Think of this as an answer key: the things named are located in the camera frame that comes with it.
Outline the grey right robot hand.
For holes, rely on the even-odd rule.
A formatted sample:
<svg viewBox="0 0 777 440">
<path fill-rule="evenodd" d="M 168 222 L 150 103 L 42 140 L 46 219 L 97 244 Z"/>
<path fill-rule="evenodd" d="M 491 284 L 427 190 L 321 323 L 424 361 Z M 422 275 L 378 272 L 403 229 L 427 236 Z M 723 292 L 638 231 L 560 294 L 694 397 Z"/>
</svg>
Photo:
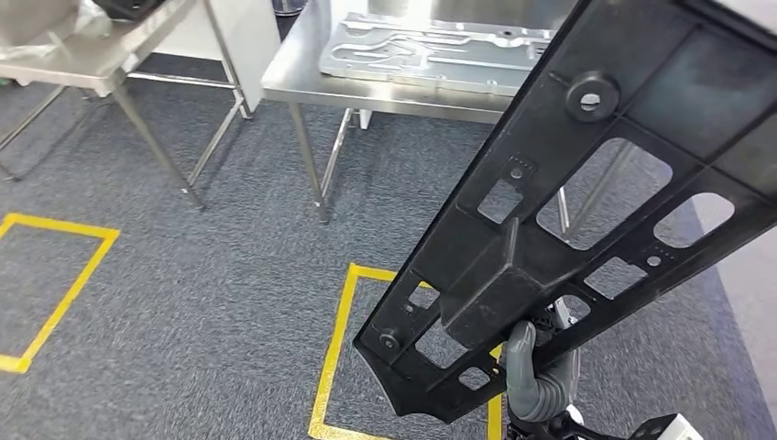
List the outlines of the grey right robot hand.
<svg viewBox="0 0 777 440">
<path fill-rule="evenodd" d="M 519 321 L 503 349 L 509 408 L 518 419 L 529 423 L 548 421 L 568 409 L 576 395 L 581 368 L 576 349 L 537 372 L 532 360 L 536 339 L 536 325 Z"/>
</svg>

